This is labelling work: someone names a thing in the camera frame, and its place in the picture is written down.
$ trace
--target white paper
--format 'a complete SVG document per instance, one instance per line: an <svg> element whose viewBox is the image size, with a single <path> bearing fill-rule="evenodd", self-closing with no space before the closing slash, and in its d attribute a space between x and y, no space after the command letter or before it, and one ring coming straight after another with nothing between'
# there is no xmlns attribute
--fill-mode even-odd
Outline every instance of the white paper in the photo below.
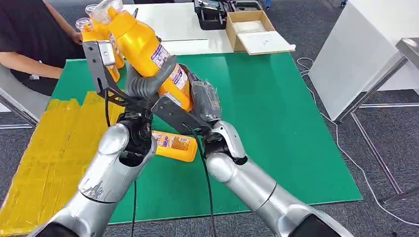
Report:
<svg viewBox="0 0 419 237"><path fill-rule="evenodd" d="M277 31L243 33L237 36L250 55L295 51L295 44L289 44Z"/></svg>
<svg viewBox="0 0 419 237"><path fill-rule="evenodd" d="M261 21L235 22L233 28L236 34L266 32Z"/></svg>

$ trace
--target clear bottle cap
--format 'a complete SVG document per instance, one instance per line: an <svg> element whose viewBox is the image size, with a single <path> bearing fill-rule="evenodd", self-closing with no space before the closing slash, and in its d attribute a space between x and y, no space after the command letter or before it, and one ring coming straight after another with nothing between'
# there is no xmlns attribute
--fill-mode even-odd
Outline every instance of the clear bottle cap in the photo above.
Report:
<svg viewBox="0 0 419 237"><path fill-rule="evenodd" d="M103 0L93 11L93 19L104 24L109 24L112 20L108 14L108 9L110 7L112 7L116 12L121 12L124 4L122 3L122 0Z"/></svg>
<svg viewBox="0 0 419 237"><path fill-rule="evenodd" d="M96 7L97 7L97 4L90 4L90 5L87 5L87 7L84 9L84 11L91 18L92 17L92 12L96 9Z"/></svg>
<svg viewBox="0 0 419 237"><path fill-rule="evenodd" d="M81 32L89 32L93 30L92 20L87 17L80 18L76 21L76 28Z"/></svg>

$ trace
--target black case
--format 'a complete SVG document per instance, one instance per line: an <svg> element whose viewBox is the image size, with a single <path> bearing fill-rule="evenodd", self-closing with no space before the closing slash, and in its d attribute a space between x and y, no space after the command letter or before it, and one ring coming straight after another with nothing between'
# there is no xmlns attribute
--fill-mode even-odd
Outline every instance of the black case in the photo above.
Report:
<svg viewBox="0 0 419 237"><path fill-rule="evenodd" d="M224 30L228 12L262 10L255 0L194 0L194 5L199 25L203 30Z"/></svg>

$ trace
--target green table mat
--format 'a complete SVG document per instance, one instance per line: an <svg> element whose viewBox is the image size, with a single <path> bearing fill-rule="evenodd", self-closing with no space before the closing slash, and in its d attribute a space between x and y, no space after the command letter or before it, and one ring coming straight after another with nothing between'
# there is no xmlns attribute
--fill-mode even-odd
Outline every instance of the green table mat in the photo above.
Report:
<svg viewBox="0 0 419 237"><path fill-rule="evenodd" d="M178 56L212 83L222 117L235 126L248 155L305 203L362 199L289 53ZM125 69L118 85L123 88ZM82 103L93 84L85 60L69 60L52 98ZM155 117L154 130L175 132ZM209 215L205 173L199 156L191 163L154 157L137 181L136 220ZM248 211L211 178L214 212ZM133 188L110 223L131 220Z"/></svg>

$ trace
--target yellow plastic bottle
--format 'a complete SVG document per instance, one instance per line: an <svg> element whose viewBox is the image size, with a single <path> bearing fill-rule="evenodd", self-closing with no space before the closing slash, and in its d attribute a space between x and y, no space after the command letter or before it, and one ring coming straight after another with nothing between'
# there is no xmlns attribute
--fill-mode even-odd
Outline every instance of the yellow plastic bottle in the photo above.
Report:
<svg viewBox="0 0 419 237"><path fill-rule="evenodd" d="M157 140L157 155L185 162L194 160L198 147L194 138L159 131L153 131L152 134Z"/></svg>
<svg viewBox="0 0 419 237"><path fill-rule="evenodd" d="M117 47L144 77L155 75L170 56L151 27L123 10L121 0L102 1L96 7L94 17L97 21L109 22L107 27L115 37ZM166 95L184 110L192 110L188 76L178 64L158 93Z"/></svg>
<svg viewBox="0 0 419 237"><path fill-rule="evenodd" d="M76 28L82 34L83 42L94 40L105 40L104 37L93 29L92 21L89 18L80 18L76 21ZM106 67L115 82L119 81L121 74L115 65Z"/></svg>
<svg viewBox="0 0 419 237"><path fill-rule="evenodd" d="M100 23L94 20L94 17L92 15L93 15L94 10L96 9L96 6L97 4L90 4L86 7L84 11L92 20L93 29L97 31L99 34L101 34L105 39L108 39L111 42L113 50L114 50L115 66L117 66L117 68L120 69L125 65L124 57L122 56L121 52L117 48L115 39L113 35L109 32L108 28L106 27L106 24Z"/></svg>

